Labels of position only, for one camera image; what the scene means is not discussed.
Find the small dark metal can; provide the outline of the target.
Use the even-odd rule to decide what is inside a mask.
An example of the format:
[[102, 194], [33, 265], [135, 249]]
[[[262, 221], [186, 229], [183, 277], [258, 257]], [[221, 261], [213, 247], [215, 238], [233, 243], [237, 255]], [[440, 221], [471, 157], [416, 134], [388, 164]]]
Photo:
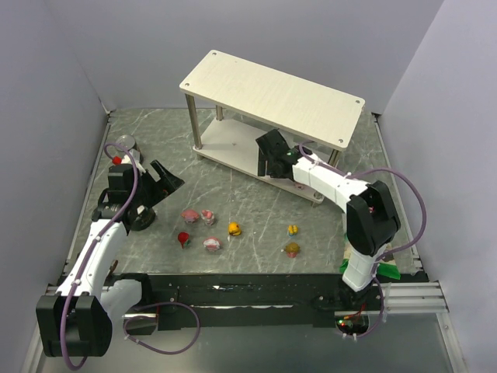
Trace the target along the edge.
[[144, 156], [138, 147], [135, 137], [133, 137], [132, 135], [123, 134], [116, 139], [116, 143], [128, 151], [130, 151], [131, 149], [135, 149], [136, 151], [140, 152], [141, 154], [140, 163], [144, 161]]

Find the brown snack packet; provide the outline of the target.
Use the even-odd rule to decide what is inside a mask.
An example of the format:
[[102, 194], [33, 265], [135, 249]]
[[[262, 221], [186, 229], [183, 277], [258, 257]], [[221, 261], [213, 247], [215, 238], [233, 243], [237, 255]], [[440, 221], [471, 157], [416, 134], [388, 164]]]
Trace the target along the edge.
[[109, 268], [108, 275], [111, 275], [114, 272], [114, 270], [116, 269], [117, 265], [118, 265], [118, 260], [114, 260], [113, 263], [111, 264], [110, 268]]

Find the green cassava chips bag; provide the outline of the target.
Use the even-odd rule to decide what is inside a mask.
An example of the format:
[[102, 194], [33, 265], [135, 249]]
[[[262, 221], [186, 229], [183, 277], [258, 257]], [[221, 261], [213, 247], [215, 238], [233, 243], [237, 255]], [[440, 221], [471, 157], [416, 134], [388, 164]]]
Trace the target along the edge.
[[[343, 260], [339, 267], [339, 272], [343, 274], [348, 266], [349, 259], [352, 254], [352, 245], [348, 240], [345, 241]], [[377, 274], [391, 278], [393, 280], [400, 280], [401, 274], [397, 267], [396, 261], [392, 255], [388, 255], [380, 261], [377, 268]]]

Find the two-tier white wooden shelf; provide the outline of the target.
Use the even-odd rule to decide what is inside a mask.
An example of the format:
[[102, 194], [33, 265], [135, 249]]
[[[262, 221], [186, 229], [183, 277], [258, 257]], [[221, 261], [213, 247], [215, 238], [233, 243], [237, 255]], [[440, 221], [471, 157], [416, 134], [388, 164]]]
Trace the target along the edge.
[[347, 149], [365, 106], [360, 97], [220, 51], [210, 51], [179, 88], [198, 155], [317, 204], [325, 197], [308, 186], [299, 190], [291, 180], [257, 176], [255, 140], [265, 131], [225, 119], [223, 111], [331, 148], [334, 162]]

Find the red cherry toy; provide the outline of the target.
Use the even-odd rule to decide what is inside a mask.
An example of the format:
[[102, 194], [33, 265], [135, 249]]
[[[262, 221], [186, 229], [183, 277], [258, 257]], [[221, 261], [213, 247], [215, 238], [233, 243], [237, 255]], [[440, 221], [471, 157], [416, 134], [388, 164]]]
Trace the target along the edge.
[[182, 249], [185, 249], [190, 244], [190, 235], [188, 232], [180, 232], [177, 239]]

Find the small yellow blue toy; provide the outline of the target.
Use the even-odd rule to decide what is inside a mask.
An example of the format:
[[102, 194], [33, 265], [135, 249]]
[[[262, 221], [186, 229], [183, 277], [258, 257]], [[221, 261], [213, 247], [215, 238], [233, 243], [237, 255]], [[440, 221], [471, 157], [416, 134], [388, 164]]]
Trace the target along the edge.
[[289, 225], [288, 228], [287, 228], [287, 234], [290, 236], [290, 237], [293, 237], [295, 235], [297, 235], [299, 232], [299, 228], [297, 225]]

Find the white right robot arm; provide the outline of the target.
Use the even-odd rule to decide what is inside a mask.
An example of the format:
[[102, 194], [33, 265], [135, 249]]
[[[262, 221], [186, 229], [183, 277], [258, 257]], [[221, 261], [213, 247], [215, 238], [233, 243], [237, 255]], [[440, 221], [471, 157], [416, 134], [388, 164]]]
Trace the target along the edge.
[[353, 291], [362, 291], [376, 274], [380, 255], [401, 227], [388, 186], [381, 181], [354, 179], [302, 145], [291, 148], [276, 129], [255, 141], [259, 147], [259, 176], [310, 187], [345, 213], [346, 236], [352, 249], [342, 281]]

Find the pink round toy left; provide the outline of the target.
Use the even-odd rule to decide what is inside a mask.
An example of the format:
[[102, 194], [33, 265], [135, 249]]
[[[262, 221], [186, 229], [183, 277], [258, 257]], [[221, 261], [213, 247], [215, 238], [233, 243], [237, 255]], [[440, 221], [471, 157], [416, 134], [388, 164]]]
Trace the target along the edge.
[[193, 224], [200, 218], [199, 213], [193, 209], [184, 210], [180, 216], [186, 224]]

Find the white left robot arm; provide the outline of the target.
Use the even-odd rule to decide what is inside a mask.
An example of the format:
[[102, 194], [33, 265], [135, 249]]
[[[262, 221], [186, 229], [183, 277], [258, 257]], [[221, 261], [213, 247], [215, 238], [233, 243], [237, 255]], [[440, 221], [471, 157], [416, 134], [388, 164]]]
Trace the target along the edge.
[[111, 166], [108, 187], [92, 212], [86, 243], [69, 275], [53, 295], [36, 304], [43, 352], [48, 357], [101, 357], [113, 335], [113, 324], [151, 293], [144, 275], [127, 275], [105, 290], [104, 283], [117, 252], [139, 214], [152, 211], [183, 180], [159, 161], [151, 162], [155, 180], [131, 160]]

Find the pink white stacked toy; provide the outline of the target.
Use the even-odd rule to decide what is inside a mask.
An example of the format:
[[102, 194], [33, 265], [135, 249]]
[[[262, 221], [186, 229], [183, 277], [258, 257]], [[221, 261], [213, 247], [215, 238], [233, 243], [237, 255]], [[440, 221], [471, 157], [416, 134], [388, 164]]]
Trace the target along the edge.
[[211, 226], [215, 223], [216, 217], [214, 212], [210, 210], [202, 210], [201, 211], [201, 218], [203, 219], [203, 222], [205, 225]]

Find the pink white lying toy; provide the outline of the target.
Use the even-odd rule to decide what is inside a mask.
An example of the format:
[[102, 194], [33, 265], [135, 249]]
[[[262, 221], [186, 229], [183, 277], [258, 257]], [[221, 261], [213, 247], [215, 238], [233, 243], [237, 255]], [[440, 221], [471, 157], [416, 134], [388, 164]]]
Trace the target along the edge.
[[203, 247], [209, 252], [217, 252], [222, 248], [222, 242], [216, 237], [209, 237], [204, 239]]

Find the yellow duck burger toy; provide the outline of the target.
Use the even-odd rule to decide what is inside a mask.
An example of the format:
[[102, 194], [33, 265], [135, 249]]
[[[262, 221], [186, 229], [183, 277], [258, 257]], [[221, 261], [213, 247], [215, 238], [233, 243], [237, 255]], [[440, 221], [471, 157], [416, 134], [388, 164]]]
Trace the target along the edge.
[[242, 229], [239, 223], [232, 221], [228, 224], [228, 234], [230, 236], [239, 236], [242, 233]]

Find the olive brown pink toy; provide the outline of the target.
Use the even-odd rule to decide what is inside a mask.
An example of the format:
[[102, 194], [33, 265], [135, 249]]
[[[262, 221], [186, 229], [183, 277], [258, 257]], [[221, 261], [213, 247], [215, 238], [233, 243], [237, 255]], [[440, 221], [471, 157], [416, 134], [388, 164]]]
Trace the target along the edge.
[[287, 244], [284, 248], [284, 252], [289, 258], [295, 258], [300, 253], [300, 251], [300, 246], [295, 242]]

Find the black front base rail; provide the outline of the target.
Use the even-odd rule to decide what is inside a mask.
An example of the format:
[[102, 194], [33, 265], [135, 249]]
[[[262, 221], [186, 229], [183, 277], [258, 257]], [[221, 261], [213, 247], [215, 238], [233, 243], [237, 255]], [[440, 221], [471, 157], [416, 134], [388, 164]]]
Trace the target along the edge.
[[141, 313], [151, 305], [158, 330], [196, 326], [311, 325], [332, 328], [337, 312], [360, 308], [377, 311], [383, 304], [380, 292], [389, 285], [426, 282], [425, 274], [392, 280], [382, 276], [381, 285], [353, 293], [338, 274], [118, 274], [105, 279], [145, 284], [144, 295], [132, 311]]

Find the aluminium frame rail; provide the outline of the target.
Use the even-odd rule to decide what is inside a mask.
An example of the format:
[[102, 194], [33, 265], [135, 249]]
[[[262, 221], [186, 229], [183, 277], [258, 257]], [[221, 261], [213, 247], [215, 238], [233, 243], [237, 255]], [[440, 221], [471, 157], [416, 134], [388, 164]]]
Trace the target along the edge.
[[381, 287], [388, 313], [437, 314], [449, 311], [439, 282], [390, 283]]

